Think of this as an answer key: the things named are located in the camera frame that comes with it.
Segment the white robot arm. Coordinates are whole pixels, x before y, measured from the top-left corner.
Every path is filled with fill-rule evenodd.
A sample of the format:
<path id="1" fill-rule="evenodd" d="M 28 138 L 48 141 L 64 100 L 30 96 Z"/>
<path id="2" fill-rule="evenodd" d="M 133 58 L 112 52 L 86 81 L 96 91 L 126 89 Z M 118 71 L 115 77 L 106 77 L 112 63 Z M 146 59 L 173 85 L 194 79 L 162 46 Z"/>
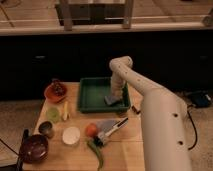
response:
<path id="1" fill-rule="evenodd" d="M 187 104 L 166 87 L 132 70 L 129 56 L 109 62 L 111 92 L 125 84 L 143 96 L 141 129 L 145 171 L 192 171 L 183 126 Z"/>

